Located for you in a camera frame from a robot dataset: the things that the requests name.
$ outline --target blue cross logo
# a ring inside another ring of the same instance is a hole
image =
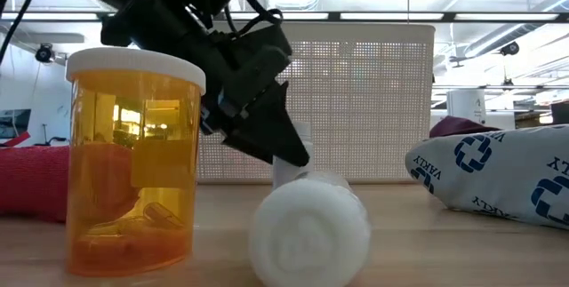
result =
[[[424,178],[423,184],[425,185],[426,188],[429,189],[429,192],[431,194],[435,194],[435,188],[433,187],[433,184],[430,182],[430,175],[421,167],[417,167],[414,170],[411,170],[411,176],[413,176],[413,178],[417,179],[417,180],[421,180],[421,177]]]
[[[466,149],[464,145],[469,145],[473,147],[475,142],[478,142],[476,152],[482,154],[480,159],[471,158],[470,161],[465,162]],[[454,149],[454,155],[456,156],[456,164],[461,167],[465,172],[482,171],[484,165],[490,158],[492,154],[492,149],[490,148],[490,139],[484,135],[473,135],[465,137],[461,142],[456,145]]]
[[[569,214],[564,214],[563,219],[559,219],[549,214],[551,205],[541,200],[541,196],[545,191],[549,191],[554,195],[559,195],[561,189],[569,188],[569,179],[557,176],[554,179],[542,179],[537,183],[537,188],[532,193],[532,203],[535,206],[535,212],[545,219],[553,220],[558,224],[569,226]]]

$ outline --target white mesh panel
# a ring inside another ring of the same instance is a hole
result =
[[[434,29],[287,23],[287,109],[312,124],[315,165],[348,179],[406,179],[407,150],[429,134]],[[200,138],[199,178],[259,181],[271,166]]]

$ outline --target wooden surface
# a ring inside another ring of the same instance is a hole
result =
[[[370,214],[367,267],[350,286],[569,286],[569,232],[448,211],[420,186],[355,186]],[[0,219],[0,286],[261,286],[247,260],[264,186],[200,186],[194,255],[128,278],[66,275],[64,228]]]

